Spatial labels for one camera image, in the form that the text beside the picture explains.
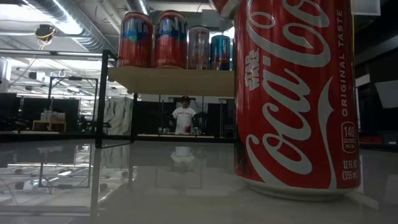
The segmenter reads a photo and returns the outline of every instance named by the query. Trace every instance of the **white t-shirt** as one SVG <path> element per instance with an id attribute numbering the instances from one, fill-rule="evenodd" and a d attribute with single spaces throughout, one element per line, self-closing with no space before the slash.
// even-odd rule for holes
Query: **white t-shirt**
<path id="1" fill-rule="evenodd" d="M 175 134 L 190 134 L 192 118 L 196 112 L 192 108 L 177 108 L 173 112 L 174 119 L 177 119 Z"/>

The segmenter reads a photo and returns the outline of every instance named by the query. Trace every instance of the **blue can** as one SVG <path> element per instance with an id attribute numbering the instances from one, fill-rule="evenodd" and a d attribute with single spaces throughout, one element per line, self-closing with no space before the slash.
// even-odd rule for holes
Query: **blue can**
<path id="1" fill-rule="evenodd" d="M 210 68 L 212 70 L 229 71 L 231 42 L 229 37 L 217 35 L 211 38 Z"/>

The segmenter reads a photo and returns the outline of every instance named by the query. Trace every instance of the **wooden shelf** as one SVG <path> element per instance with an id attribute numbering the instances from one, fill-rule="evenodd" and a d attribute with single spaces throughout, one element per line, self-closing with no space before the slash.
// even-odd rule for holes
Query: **wooden shelf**
<path id="1" fill-rule="evenodd" d="M 234 96 L 234 73 L 217 70 L 109 68 L 109 80 L 129 93 L 154 95 Z"/>

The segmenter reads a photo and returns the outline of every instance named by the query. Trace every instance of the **can lid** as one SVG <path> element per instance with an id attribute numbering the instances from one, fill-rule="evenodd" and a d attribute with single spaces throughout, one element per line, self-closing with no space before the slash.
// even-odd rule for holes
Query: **can lid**
<path id="1" fill-rule="evenodd" d="M 199 28 L 209 30 L 209 28 L 207 28 L 207 27 L 205 27 L 205 26 L 193 26 L 193 27 L 191 27 L 190 30 L 199 29 Z"/>
<path id="2" fill-rule="evenodd" d="M 224 38 L 224 39 L 231 40 L 228 36 L 225 36 L 225 35 L 216 35 L 216 36 L 212 37 L 211 39 L 213 40 L 213 39 L 218 39 L 218 38 Z"/>

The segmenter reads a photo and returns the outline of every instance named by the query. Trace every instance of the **coca-cola can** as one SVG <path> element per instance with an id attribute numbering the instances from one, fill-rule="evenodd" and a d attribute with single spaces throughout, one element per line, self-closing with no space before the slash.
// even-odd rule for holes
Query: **coca-cola can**
<path id="1" fill-rule="evenodd" d="M 203 26 L 189 30 L 188 69 L 208 70 L 210 57 L 210 31 Z"/>
<path id="2" fill-rule="evenodd" d="M 235 172 L 299 200 L 357 188 L 350 1 L 245 0 L 235 38 Z"/>
<path id="3" fill-rule="evenodd" d="M 210 0 L 218 13 L 227 19 L 232 19 L 241 0 Z"/>

